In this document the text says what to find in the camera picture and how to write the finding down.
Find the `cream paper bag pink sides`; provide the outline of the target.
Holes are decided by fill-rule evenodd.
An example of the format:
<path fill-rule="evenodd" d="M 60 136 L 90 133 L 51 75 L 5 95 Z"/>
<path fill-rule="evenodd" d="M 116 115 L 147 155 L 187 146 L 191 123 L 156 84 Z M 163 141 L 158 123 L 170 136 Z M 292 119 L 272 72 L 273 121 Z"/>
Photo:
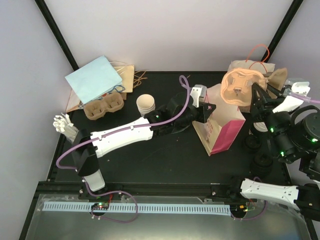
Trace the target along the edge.
<path fill-rule="evenodd" d="M 220 91 L 220 83 L 207 89 L 206 102 L 216 105 L 216 109 L 206 123 L 192 123 L 209 156 L 227 151 L 246 121 L 238 106 L 226 103 Z"/>

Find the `brown pulp cup carrier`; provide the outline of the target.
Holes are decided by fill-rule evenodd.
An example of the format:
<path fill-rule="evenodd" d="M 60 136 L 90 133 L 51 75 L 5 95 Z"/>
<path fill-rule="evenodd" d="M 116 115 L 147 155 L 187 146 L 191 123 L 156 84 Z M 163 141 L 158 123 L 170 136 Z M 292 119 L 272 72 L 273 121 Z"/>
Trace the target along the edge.
<path fill-rule="evenodd" d="M 235 68 L 223 76 L 220 96 L 228 104 L 247 107 L 252 100 L 252 85 L 254 83 L 257 83 L 263 90 L 267 90 L 267 85 L 281 90 L 287 77 L 288 70 L 286 68 L 279 68 L 271 73 Z"/>

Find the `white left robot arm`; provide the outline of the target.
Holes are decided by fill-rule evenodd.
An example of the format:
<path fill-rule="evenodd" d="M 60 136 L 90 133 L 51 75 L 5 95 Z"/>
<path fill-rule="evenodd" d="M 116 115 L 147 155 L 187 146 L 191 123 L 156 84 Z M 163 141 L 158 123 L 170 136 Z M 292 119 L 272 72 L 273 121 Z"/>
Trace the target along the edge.
<path fill-rule="evenodd" d="M 203 102 L 200 97 L 178 93 L 168 104 L 162 105 L 137 120 L 105 131 L 81 130 L 72 145 L 72 158 L 80 176 L 97 200 L 108 192 L 98 159 L 124 146 L 152 138 L 181 132 L 193 122 L 206 123 L 216 105 Z"/>

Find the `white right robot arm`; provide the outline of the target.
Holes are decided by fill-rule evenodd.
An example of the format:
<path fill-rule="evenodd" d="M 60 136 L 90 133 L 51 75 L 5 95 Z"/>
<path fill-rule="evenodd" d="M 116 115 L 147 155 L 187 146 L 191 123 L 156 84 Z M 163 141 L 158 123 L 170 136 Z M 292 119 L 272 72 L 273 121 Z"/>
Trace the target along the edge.
<path fill-rule="evenodd" d="M 227 189 L 234 202 L 245 199 L 271 201 L 299 211 L 305 218 L 320 220 L 320 110 L 314 105 L 286 106 L 277 111 L 288 97 L 305 101 L 306 96 L 290 89 L 267 89 L 277 95 L 271 98 L 266 90 L 254 83 L 251 87 L 250 113 L 255 122 L 263 122 L 271 140 L 271 152 L 279 162 L 300 161 L 299 171 L 314 183 L 309 185 L 275 185 L 254 179 L 238 179 Z"/>

